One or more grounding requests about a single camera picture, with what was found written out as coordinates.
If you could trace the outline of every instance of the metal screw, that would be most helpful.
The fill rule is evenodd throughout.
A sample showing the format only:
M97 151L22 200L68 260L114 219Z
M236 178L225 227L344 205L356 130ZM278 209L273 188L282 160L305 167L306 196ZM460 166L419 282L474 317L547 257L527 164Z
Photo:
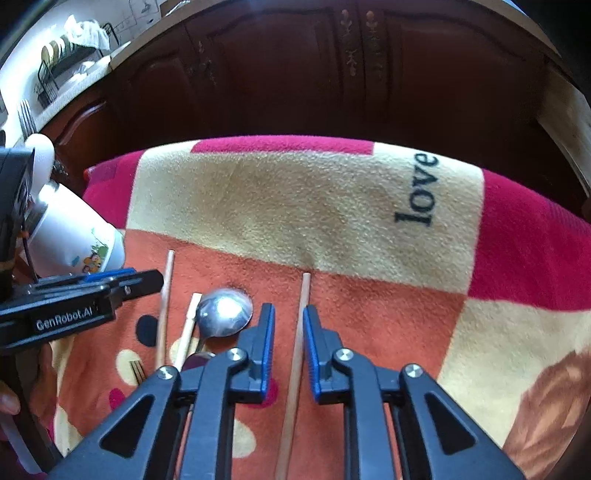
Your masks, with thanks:
M340 348L335 352L335 355L336 358L338 358L342 362L347 362L348 360L351 360L353 358L354 353L348 348Z
M419 378L423 374L423 367L417 364L410 364L404 367L404 372L410 378Z
M244 350L242 350L241 348L230 348L230 350L228 350L228 358L230 360L232 360L233 362L238 362L239 360L242 360L245 356L246 356L246 352Z
M158 369L158 378L162 380L170 380L174 376L174 368L164 365Z

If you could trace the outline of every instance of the blue gripper pad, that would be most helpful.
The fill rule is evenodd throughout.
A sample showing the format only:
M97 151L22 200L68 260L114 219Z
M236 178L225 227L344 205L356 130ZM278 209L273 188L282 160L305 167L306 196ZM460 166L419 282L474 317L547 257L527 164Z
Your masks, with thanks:
M119 277L121 275L133 275L135 273L134 268L122 268L121 270L110 270L107 272L89 273L84 277L84 283L92 283L95 281L103 280L108 277Z
M265 317L267 328L265 329L265 340L262 351L261 362L261 394L263 400L266 399L269 392L269 385L271 383L271 365L273 363L273 345L275 338L275 307L270 303L263 304L261 317L259 319L259 326L261 320Z
M340 394L349 390L349 380L332 367L332 355L343 347L343 343L336 332L322 328L318 312L312 305L304 309L304 346L314 401L341 403L343 397Z
M264 303L255 327L243 330L237 347L248 353L248 367L232 377L231 390L239 394L239 403L260 404L269 391L273 340L275 336L275 307Z

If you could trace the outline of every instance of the orange patch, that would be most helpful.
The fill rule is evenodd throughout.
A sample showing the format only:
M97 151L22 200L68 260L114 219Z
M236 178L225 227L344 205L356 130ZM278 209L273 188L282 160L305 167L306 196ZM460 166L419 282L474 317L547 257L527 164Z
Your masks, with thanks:
M237 418L255 435L256 449L233 463L237 478L269 478L281 435L302 272L156 233L126 232L126 266L162 270L168 249L176 250L168 348L181 335L192 292L205 293L222 286L241 288L253 298L254 322L263 302L271 302L276 308L273 377L279 388L278 401L263 410L237 408ZM314 273L311 291L311 302L317 306L323 325L337 330L346 346L384 367L419 362L433 377L439 373L464 301L458 294L327 273ZM83 436L110 413L111 389L119 388L125 395L134 389L121 380L116 370L115 358L121 349L136 352L147 373L153 370L154 348L138 342L135 324L142 314L157 316L159 302L159 296L153 295L125 304L117 320L76 338L59 403ZM221 351L234 342L235 338L231 338L208 342L208 346ZM290 476L341 478L341 408L313 404L305 375L303 380Z

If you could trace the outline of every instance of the blanket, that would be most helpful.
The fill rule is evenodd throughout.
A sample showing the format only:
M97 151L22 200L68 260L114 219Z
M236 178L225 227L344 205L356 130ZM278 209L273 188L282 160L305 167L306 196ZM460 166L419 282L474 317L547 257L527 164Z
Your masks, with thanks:
M162 270L176 251L170 362L192 292L243 289L254 319L275 305L273 381L260 408L236 409L234 478L273 476L304 271L324 327L376 365L422 365L531 480L587 410L591 226L499 175L367 141L221 138L102 163L84 199L124 233L126 266ZM137 387L130 360L151 371L158 305L54 343L63 453ZM304 375L290 479L342 478L342 421Z

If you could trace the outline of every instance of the white dot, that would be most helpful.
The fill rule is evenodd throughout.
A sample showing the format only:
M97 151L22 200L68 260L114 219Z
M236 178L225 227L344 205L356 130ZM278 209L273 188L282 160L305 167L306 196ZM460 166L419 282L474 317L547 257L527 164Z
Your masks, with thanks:
M181 339L177 338L174 343L170 346L170 350L168 351L168 358L170 360L170 364L172 365L174 361L177 359L178 353L178 345ZM199 339L195 337L191 337L191 343L189 344L189 351L187 352L187 356L192 355L197 350L197 344L199 343Z
M121 350L117 354L117 359L115 360L115 366L117 367L117 373L128 385L132 387L137 387L138 382L135 379L134 371L131 368L131 361L132 360L141 360L139 355L135 353L133 350Z
M233 439L232 458L244 458L255 451L255 434L238 419L234 420Z

